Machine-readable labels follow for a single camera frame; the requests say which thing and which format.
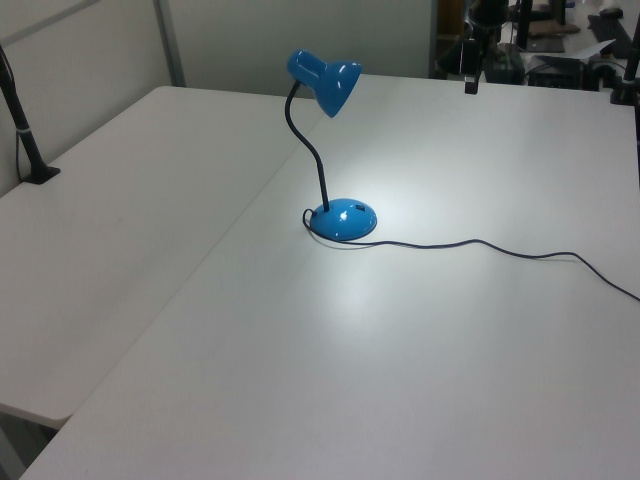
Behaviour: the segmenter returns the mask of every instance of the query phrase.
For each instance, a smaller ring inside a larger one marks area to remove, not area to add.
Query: blue desk lamp
[[[364,237],[376,227],[375,212],[369,205],[350,198],[329,201],[320,155],[291,121],[291,101],[301,84],[313,91],[324,113],[331,118],[335,117],[349,98],[362,72],[362,66],[353,62],[325,63],[309,52],[299,50],[289,58],[287,70],[295,79],[285,103],[287,125],[313,154],[320,178],[322,205],[311,214],[311,230],[329,240],[347,241]]]

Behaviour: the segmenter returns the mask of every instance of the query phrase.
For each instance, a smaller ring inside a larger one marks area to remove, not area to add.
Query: desk lamp
[[[31,162],[31,175],[22,179],[27,183],[35,183],[36,185],[42,185],[47,180],[60,173],[59,168],[49,167],[44,163],[36,145],[36,140],[31,133],[31,127],[27,122],[27,117],[22,110],[22,105],[18,99],[18,92],[16,91],[16,84],[13,78],[13,72],[11,66],[7,60],[4,50],[0,46],[0,88],[4,94],[4,99],[9,106],[9,111],[13,117],[13,122],[16,126],[16,134],[22,140],[24,149],[27,152],[29,161]]]
[[[311,230],[330,240],[348,241],[362,238],[376,227],[375,212],[369,205],[350,198],[329,201],[320,155],[291,121],[291,101],[301,84],[313,91],[324,113],[331,118],[335,117],[349,98],[362,72],[362,66],[353,62],[325,63],[311,53],[299,50],[289,58],[287,70],[295,79],[285,103],[284,115],[287,125],[316,159],[320,179],[322,205],[311,214]]]

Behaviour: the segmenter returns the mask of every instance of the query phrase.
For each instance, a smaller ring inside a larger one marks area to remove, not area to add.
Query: power cord
[[[637,302],[640,302],[640,297],[635,296],[634,294],[619,287],[615,283],[612,283],[609,280],[607,280],[604,277],[604,275],[598,272],[589,262],[587,262],[584,258],[582,258],[580,255],[574,252],[554,252],[554,253],[546,253],[543,255],[525,255],[523,253],[516,253],[516,252],[511,252],[509,250],[505,250],[504,248],[500,248],[485,240],[479,240],[477,238],[473,238],[471,240],[464,240],[462,242],[456,242],[456,243],[444,243],[440,245],[418,245],[415,243],[397,242],[393,240],[383,240],[380,242],[347,242],[347,241],[335,240],[332,238],[326,238],[326,237],[323,237],[322,235],[319,235],[317,232],[313,231],[313,229],[311,228],[311,225],[309,224],[309,222],[307,222],[307,213],[313,214],[313,210],[311,210],[310,208],[307,208],[302,214],[302,224],[307,229],[307,232],[309,232],[310,235],[317,235],[318,237],[324,238],[325,240],[329,240],[334,243],[339,243],[341,245],[350,245],[354,247],[380,247],[383,245],[390,245],[394,247],[414,248],[417,250],[445,250],[445,249],[451,249],[451,248],[464,247],[466,245],[480,244],[480,245],[485,245],[489,248],[492,248],[493,250],[496,250],[500,253],[504,253],[505,255],[510,255],[512,257],[517,257],[517,258],[524,258],[527,260],[543,260],[543,259],[552,258],[552,257],[574,257],[580,260],[583,264],[585,264],[604,283],[624,293],[625,295],[633,298]]]

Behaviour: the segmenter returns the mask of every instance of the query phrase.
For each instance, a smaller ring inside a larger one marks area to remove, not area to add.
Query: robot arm
[[[485,59],[496,55],[509,0],[467,0],[465,9],[465,31],[438,63],[448,73],[464,75],[465,93],[475,95]]]

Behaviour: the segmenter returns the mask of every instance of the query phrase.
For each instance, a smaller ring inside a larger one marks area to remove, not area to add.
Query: black cable
[[[589,65],[596,65],[598,63],[604,63],[604,64],[607,64],[607,65],[615,65],[616,67],[620,67],[623,71],[626,68],[624,65],[621,65],[621,64],[619,64],[617,62],[612,62],[611,60],[595,60],[593,62],[590,62]]]
[[[7,71],[9,72],[9,76],[11,77],[11,83],[13,84],[13,88],[16,88],[16,79],[13,76],[13,70],[11,69],[11,64],[9,63],[9,59],[7,58],[7,55],[4,53],[4,50],[2,49],[2,45],[0,45],[0,57],[2,57],[2,63],[4,63],[5,67],[7,68]]]
[[[403,247],[403,248],[414,248],[417,250],[445,250],[445,249],[450,249],[450,248],[458,248],[458,247],[464,247],[466,245],[472,245],[472,244],[480,244],[480,245],[485,245],[489,248],[492,248],[500,253],[504,253],[505,255],[510,255],[512,257],[517,257],[517,258],[524,258],[527,260],[543,260],[546,258],[552,258],[552,257],[574,257],[577,258],[578,260],[580,260],[583,264],[585,264],[593,273],[595,273],[600,280],[602,280],[603,282],[605,282],[607,285],[609,285],[610,287],[615,288],[616,290],[624,293],[625,295],[628,295],[629,297],[633,298],[634,300],[640,302],[640,297],[635,296],[634,294],[624,290],[623,288],[617,286],[615,283],[610,282],[609,280],[607,280],[600,272],[598,272],[593,266],[591,266],[591,264],[589,262],[587,262],[584,258],[582,258],[580,255],[578,255],[577,253],[574,252],[554,252],[554,253],[546,253],[543,255],[525,255],[523,253],[516,253],[516,252],[511,252],[509,250],[505,250],[504,248],[500,248],[496,245],[493,245],[485,240],[479,240],[477,238],[473,238],[471,240],[464,240],[462,242],[456,242],[456,243],[444,243],[441,245],[417,245],[414,243],[406,243],[406,242],[397,242],[397,241],[393,241],[393,240],[383,240],[380,242],[347,242],[347,241],[341,241],[341,240],[335,240],[332,238],[327,238],[327,237],[323,237],[322,235],[318,234],[318,232],[315,232],[314,230],[311,229],[311,225],[309,223],[307,223],[307,213],[311,212],[311,214],[313,214],[313,210],[307,208],[303,213],[302,213],[302,224],[304,225],[304,227],[307,229],[307,231],[310,234],[314,234],[317,235],[321,238],[324,238],[325,240],[329,240],[331,242],[335,242],[335,243],[339,243],[342,245],[351,245],[354,247],[380,247],[383,245],[390,245],[390,246],[394,246],[394,247]]]
[[[20,175],[20,134],[16,132],[16,173],[18,181],[22,183],[22,175]]]

